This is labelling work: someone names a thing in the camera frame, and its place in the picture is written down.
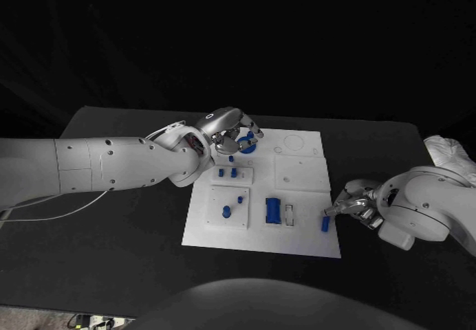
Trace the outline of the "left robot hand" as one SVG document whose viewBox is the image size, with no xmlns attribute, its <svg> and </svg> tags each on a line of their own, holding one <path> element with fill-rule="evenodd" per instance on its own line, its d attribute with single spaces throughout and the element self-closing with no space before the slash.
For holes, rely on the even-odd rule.
<svg viewBox="0 0 476 330">
<path fill-rule="evenodd" d="M 255 138 L 247 141 L 237 141 L 240 129 L 247 128 Z M 211 112 L 197 123 L 195 128 L 201 131 L 210 145 L 216 145 L 220 154 L 233 155 L 247 150 L 257 139 L 265 138 L 263 130 L 252 117 L 236 107 L 220 108 Z"/>
</svg>

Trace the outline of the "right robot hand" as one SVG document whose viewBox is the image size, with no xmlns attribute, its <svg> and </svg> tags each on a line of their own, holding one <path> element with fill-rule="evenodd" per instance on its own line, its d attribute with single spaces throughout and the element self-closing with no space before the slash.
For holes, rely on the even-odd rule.
<svg viewBox="0 0 476 330">
<path fill-rule="evenodd" d="M 380 188 L 381 183 L 374 180 L 350 181 L 332 206 L 324 210 L 324 217 L 332 219 L 338 215 L 350 215 L 364 226 L 376 230 L 384 222 L 377 207 Z"/>
</svg>

